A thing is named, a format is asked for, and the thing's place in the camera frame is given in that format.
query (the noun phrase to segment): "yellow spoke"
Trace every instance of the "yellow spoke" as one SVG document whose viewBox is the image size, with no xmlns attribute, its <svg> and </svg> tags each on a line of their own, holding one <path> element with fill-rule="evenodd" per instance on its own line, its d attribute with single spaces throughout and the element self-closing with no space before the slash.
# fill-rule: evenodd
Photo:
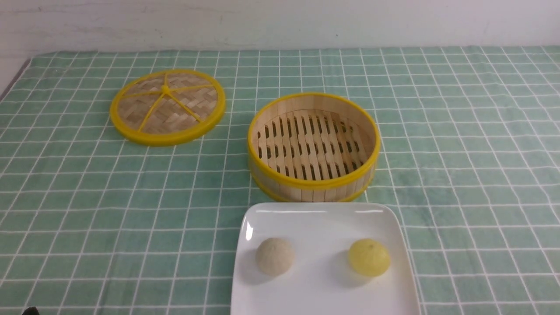
<svg viewBox="0 0 560 315">
<path fill-rule="evenodd" d="M 186 110 L 187 113 L 189 113 L 191 116 L 194 117 L 194 119 L 196 119 L 199 123 L 202 122 L 202 120 L 200 119 L 200 117 L 198 117 L 198 115 L 193 112 L 192 110 L 190 110 L 190 108 L 188 108 L 187 106 L 185 106 L 183 103 L 181 103 L 181 101 L 176 98 L 175 96 L 173 96 L 172 94 L 169 94 L 169 97 L 171 99 L 173 99 L 177 104 L 179 104 L 184 110 Z"/>
<path fill-rule="evenodd" d="M 140 93 L 135 93 L 135 94 L 123 95 L 123 99 L 125 99 L 125 98 L 133 98 L 133 97 L 135 97 L 135 96 L 153 95 L 153 94 L 160 94 L 160 93 L 161 93 L 161 91 L 140 92 Z"/>
<path fill-rule="evenodd" d="M 212 86 L 213 85 L 211 85 L 211 84 L 185 86 L 185 87 L 179 87 L 177 89 L 172 89 L 171 92 L 181 92 L 181 91 L 186 91 L 186 90 L 200 89 L 200 88 L 203 88 L 203 87 L 212 87 Z"/>
<path fill-rule="evenodd" d="M 144 126 L 146 125 L 146 123 L 148 122 L 148 118 L 152 115 L 152 112 L 154 109 L 156 109 L 158 103 L 161 101 L 161 99 L 163 99 L 165 96 L 164 93 L 161 93 L 160 97 L 157 98 L 157 100 L 155 102 L 153 102 L 153 105 L 150 107 L 150 109 L 148 110 L 148 113 L 146 114 L 146 116 L 144 117 L 144 120 L 142 121 L 142 123 L 140 124 L 140 127 L 138 127 L 138 131 L 141 131 Z"/>
</svg>

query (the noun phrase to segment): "round bun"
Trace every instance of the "round bun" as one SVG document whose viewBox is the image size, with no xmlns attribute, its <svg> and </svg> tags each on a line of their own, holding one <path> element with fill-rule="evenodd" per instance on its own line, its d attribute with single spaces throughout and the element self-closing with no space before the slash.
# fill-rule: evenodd
<svg viewBox="0 0 560 315">
<path fill-rule="evenodd" d="M 384 274 L 391 265 L 387 248 L 371 238 L 355 241 L 348 250 L 348 261 L 355 272 L 368 277 Z"/>
<path fill-rule="evenodd" d="M 256 250 L 256 265 L 262 273 L 277 277 L 290 269 L 295 254 L 292 245 L 285 239 L 269 238 Z"/>
</svg>

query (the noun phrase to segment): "bamboo steamer lid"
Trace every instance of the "bamboo steamer lid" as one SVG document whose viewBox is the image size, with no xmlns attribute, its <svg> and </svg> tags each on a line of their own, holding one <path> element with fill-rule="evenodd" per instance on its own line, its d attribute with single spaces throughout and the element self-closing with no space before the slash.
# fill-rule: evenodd
<svg viewBox="0 0 560 315">
<path fill-rule="evenodd" d="M 113 99 L 110 117 L 127 139 L 171 146 L 203 136 L 223 117 L 225 94 L 211 76 L 167 70 L 141 77 Z"/>
</svg>

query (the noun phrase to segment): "green checkered tablecloth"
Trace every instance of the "green checkered tablecloth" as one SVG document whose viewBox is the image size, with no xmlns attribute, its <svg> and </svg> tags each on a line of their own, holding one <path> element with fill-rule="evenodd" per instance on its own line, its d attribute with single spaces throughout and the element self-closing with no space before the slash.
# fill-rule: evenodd
<svg viewBox="0 0 560 315">
<path fill-rule="evenodd" d="M 560 314 L 560 47 L 41 55 L 0 103 L 0 314 L 226 315 L 255 111 L 300 91 L 377 121 L 425 315 Z M 195 68 L 227 113 L 176 147 L 124 141 L 123 85 Z"/>
</svg>

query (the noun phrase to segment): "lid center knob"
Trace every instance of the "lid center knob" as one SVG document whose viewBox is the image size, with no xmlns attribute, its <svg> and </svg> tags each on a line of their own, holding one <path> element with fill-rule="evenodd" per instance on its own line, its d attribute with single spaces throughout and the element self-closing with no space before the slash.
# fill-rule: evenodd
<svg viewBox="0 0 560 315">
<path fill-rule="evenodd" d="M 170 95 L 170 94 L 171 94 L 171 90 L 169 89 L 169 86 L 168 86 L 168 85 L 165 85 L 165 84 L 161 86 L 161 92 L 162 92 L 163 94 L 166 94 L 166 95 Z"/>
</svg>

